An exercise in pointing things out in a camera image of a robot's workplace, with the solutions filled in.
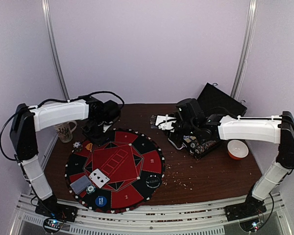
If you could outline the clear dealer button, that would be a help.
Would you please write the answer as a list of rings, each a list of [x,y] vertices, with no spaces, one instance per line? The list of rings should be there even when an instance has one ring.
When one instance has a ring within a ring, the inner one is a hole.
[[[158,188],[161,185],[161,178],[157,175],[149,175],[146,178],[146,186],[148,188]]]

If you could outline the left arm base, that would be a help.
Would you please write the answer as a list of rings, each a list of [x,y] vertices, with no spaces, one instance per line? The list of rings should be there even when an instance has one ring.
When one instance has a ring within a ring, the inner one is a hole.
[[[53,203],[38,202],[35,213],[65,222],[75,222],[78,208],[74,206]]]

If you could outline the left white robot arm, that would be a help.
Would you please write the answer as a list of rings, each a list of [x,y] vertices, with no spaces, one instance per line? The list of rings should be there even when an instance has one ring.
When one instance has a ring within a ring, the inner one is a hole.
[[[92,95],[61,101],[48,99],[35,106],[18,105],[9,136],[17,160],[33,191],[43,200],[41,208],[49,217],[57,217],[61,208],[50,199],[53,191],[40,163],[38,133],[65,122],[80,120],[85,121],[81,127],[84,137],[93,144],[101,145],[106,141],[108,129],[120,118],[123,107],[123,102],[102,102]]]

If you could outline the dealt playing card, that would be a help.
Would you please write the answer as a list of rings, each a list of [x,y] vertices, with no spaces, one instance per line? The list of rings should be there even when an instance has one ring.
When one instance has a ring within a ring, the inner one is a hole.
[[[87,176],[82,176],[81,178],[71,183],[70,186],[74,191],[83,191],[90,184],[91,181],[89,180],[89,178]]]
[[[90,184],[89,180],[79,179],[70,184],[75,194],[81,193]]]

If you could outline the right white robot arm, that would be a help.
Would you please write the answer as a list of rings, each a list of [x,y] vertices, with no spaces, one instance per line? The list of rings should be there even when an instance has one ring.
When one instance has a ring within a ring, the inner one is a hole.
[[[267,117],[241,117],[226,109],[206,117],[194,98],[176,104],[177,121],[174,131],[182,136],[195,136],[199,141],[257,141],[275,144],[278,154],[252,187],[250,197],[241,211],[252,216],[271,191],[294,170],[294,117],[284,111]]]

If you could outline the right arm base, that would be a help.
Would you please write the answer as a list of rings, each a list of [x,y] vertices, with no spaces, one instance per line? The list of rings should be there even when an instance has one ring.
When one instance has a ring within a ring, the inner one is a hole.
[[[239,203],[229,205],[224,208],[227,221],[240,220],[258,215],[259,212],[266,212],[267,208],[263,202],[259,203]]]

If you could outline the poker chip stack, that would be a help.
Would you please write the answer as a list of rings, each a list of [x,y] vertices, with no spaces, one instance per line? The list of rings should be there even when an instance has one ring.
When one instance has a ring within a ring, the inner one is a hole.
[[[80,151],[82,151],[82,148],[83,148],[83,146],[82,146],[81,142],[76,141],[73,143],[73,151],[80,152]]]
[[[96,191],[96,187],[94,185],[89,185],[86,187],[87,194],[93,194]]]

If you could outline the blue small blind button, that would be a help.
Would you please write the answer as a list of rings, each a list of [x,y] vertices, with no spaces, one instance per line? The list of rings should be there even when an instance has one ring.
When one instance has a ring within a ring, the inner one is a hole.
[[[107,204],[107,198],[105,196],[98,196],[95,199],[95,204],[97,207],[104,207]]]

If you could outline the orange big blind button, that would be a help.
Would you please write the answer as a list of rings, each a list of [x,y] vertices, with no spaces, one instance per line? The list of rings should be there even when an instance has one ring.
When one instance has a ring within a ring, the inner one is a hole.
[[[89,144],[86,145],[86,149],[87,149],[88,151],[91,151],[92,148],[93,148],[93,144],[92,144],[92,143],[89,143]]]

